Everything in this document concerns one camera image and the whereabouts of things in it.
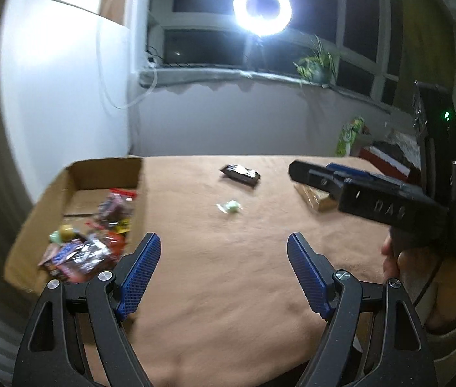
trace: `green plant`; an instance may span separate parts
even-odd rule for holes
[[[323,44],[317,36],[316,41],[312,41],[312,55],[300,59],[298,63],[293,62],[293,64],[303,79],[324,84],[335,76],[334,58],[330,52],[324,50]]]

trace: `open cardboard box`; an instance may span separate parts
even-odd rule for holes
[[[133,252],[144,236],[142,158],[77,161],[58,174],[32,209],[7,257],[5,280],[25,292],[41,294],[50,276],[38,262],[49,244],[49,235],[62,223],[79,230],[97,212],[110,188],[137,190],[125,247],[125,253]]]

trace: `green curtain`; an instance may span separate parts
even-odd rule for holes
[[[402,0],[403,47],[394,105],[412,112],[414,81],[452,91],[456,73],[453,24],[439,0]]]

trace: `metal screw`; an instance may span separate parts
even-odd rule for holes
[[[99,274],[99,279],[101,281],[108,281],[111,279],[111,277],[113,276],[113,274],[108,271],[108,270],[105,270],[105,271],[102,271],[100,274]]]
[[[49,283],[46,285],[49,289],[56,289],[59,287],[59,280],[53,279],[49,281]]]
[[[338,270],[335,273],[335,277],[341,281],[346,281],[347,279],[350,279],[350,273],[346,270]]]
[[[402,283],[398,279],[393,278],[390,279],[389,285],[391,288],[400,288],[402,286]]]

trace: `beige tablecloth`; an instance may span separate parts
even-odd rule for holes
[[[358,158],[303,159],[374,170]],[[312,213],[287,174],[293,160],[145,159],[145,230],[160,236],[162,254],[125,327],[155,386],[258,385],[314,354],[324,321],[310,310],[287,259],[293,232],[336,269],[381,281],[387,228],[337,211]],[[221,178],[226,164],[255,169],[260,184],[253,190]],[[242,212],[218,210],[229,200]],[[107,384],[96,349],[88,345],[87,354],[96,381]]]

